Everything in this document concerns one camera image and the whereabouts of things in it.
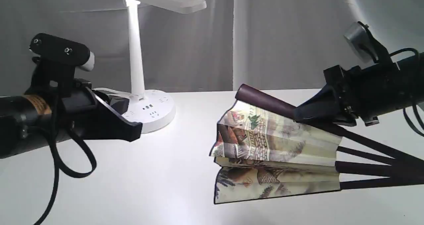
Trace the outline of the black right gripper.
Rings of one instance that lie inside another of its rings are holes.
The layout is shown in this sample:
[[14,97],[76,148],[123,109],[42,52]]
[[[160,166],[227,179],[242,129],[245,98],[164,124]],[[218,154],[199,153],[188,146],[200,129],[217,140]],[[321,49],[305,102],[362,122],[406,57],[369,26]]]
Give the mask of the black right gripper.
[[376,64],[368,68],[341,66],[324,70],[325,85],[312,98],[294,109],[300,123],[340,123],[360,118],[365,126],[379,123],[378,117],[401,109],[400,68]]

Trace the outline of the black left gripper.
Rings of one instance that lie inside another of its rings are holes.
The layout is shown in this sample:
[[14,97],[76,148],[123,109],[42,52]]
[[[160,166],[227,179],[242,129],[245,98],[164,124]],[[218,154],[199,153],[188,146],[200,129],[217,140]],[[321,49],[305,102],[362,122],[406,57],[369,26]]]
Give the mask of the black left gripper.
[[64,142],[73,132],[83,140],[124,140],[140,138],[143,124],[128,121],[123,114],[129,99],[91,88],[87,80],[73,80],[70,95],[63,96],[61,86],[50,85],[50,105],[56,103],[55,141]]

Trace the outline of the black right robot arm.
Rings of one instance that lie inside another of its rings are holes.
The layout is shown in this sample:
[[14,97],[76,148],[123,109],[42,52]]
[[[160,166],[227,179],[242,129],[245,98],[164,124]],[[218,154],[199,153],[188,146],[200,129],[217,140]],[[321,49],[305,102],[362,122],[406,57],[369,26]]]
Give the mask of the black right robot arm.
[[379,123],[378,117],[423,102],[423,53],[398,62],[383,62],[348,70],[341,66],[324,70],[326,85],[295,108],[297,122],[329,121],[356,126]]

